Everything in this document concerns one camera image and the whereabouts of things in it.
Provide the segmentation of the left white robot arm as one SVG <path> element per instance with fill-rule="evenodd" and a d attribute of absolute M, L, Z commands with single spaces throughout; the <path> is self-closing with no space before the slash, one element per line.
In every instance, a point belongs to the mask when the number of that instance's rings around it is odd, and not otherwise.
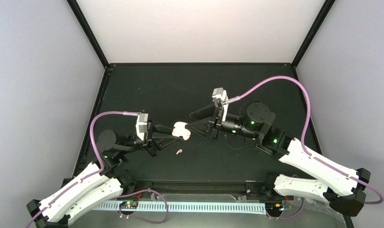
<path fill-rule="evenodd" d="M 38 228 L 67 228 L 99 204 L 135 191 L 136 180 L 126 169 L 126 154 L 157 151 L 188 140 L 191 133 L 186 123 L 173 128 L 152 121 L 136 125 L 136 133 L 121 137 L 112 130 L 98 136 L 96 147 L 101 161 L 91 162 L 69 183 L 43 200 L 32 200 L 27 209 Z"/>

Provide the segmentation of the beige square charging case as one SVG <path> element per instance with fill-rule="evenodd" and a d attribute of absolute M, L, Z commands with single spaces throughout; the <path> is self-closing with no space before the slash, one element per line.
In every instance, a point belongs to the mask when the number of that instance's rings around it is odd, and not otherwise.
<path fill-rule="evenodd" d="M 182 137 L 185 141 L 188 140 L 191 136 L 191 132 L 186 129 L 187 123 L 185 122 L 176 122 L 173 125 L 172 136 Z"/>

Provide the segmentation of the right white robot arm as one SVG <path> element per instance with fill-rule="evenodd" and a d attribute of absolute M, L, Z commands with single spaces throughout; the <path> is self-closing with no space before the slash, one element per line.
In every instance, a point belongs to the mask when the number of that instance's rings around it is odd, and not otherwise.
<path fill-rule="evenodd" d="M 186 125 L 191 132 L 213 139 L 224 132 L 253 140 L 260 153 L 310 175 L 310 179 L 302 179 L 269 174 L 268 181 L 261 186 L 265 198 L 281 195 L 318 200 L 350 217 L 357 216 L 364 207 L 370 172 L 364 168 L 345 168 L 273 126 L 276 116 L 262 102 L 245 103 L 238 115 L 227 113 L 224 104 L 212 104 L 191 113 L 191 117 L 195 122 Z"/>

